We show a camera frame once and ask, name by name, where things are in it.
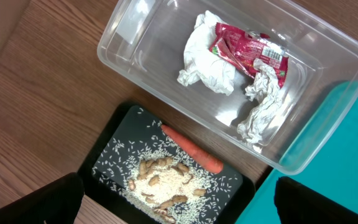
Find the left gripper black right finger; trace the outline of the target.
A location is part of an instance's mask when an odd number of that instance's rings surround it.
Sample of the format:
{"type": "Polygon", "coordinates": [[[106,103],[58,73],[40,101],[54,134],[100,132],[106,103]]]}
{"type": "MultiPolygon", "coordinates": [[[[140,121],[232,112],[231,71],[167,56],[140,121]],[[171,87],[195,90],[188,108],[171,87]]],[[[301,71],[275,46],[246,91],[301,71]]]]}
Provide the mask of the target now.
{"type": "Polygon", "coordinates": [[[289,178],[275,186],[274,204],[282,224],[358,224],[358,214],[289,178]]]}

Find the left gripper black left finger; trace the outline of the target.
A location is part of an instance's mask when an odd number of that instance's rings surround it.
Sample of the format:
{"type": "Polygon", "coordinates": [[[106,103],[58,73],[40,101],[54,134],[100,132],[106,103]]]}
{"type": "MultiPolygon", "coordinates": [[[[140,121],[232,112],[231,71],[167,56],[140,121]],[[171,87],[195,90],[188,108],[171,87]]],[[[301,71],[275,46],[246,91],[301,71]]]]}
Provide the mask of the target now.
{"type": "Polygon", "coordinates": [[[83,181],[72,172],[0,208],[0,223],[73,224],[83,196],[83,181]]]}

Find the orange carrot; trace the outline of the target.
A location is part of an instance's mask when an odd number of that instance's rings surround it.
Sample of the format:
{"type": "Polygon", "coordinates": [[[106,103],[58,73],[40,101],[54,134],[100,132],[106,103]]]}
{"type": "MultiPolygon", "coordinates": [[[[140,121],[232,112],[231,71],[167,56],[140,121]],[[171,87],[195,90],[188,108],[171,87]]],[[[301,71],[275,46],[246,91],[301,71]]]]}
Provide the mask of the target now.
{"type": "Polygon", "coordinates": [[[161,129],[206,171],[218,174],[223,170],[224,164],[222,161],[197,146],[179,132],[165,124],[161,126],[161,129]]]}

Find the red snack wrapper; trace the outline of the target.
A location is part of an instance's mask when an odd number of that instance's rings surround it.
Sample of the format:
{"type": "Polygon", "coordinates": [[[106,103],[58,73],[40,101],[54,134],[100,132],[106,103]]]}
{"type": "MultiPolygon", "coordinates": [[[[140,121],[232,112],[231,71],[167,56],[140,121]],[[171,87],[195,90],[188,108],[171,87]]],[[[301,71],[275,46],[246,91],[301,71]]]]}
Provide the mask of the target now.
{"type": "Polygon", "coordinates": [[[254,78],[259,71],[254,60],[260,59],[271,66],[278,78],[278,85],[285,83],[288,71],[288,57],[285,48],[270,41],[263,33],[246,32],[238,27],[217,23],[216,38],[209,51],[229,62],[238,70],[254,78]]]}

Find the white napkin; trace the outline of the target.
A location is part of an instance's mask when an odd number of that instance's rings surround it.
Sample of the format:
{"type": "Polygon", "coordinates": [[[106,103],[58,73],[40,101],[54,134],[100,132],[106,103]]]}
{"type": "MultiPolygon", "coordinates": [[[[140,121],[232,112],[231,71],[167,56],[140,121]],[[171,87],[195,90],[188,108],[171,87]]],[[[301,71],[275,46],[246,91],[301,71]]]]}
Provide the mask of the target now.
{"type": "Polygon", "coordinates": [[[209,51],[216,39],[216,24],[222,22],[210,11],[197,16],[183,53],[184,69],[179,71],[177,78],[183,86],[201,81],[215,93],[229,96],[234,91],[236,68],[209,51]]]}

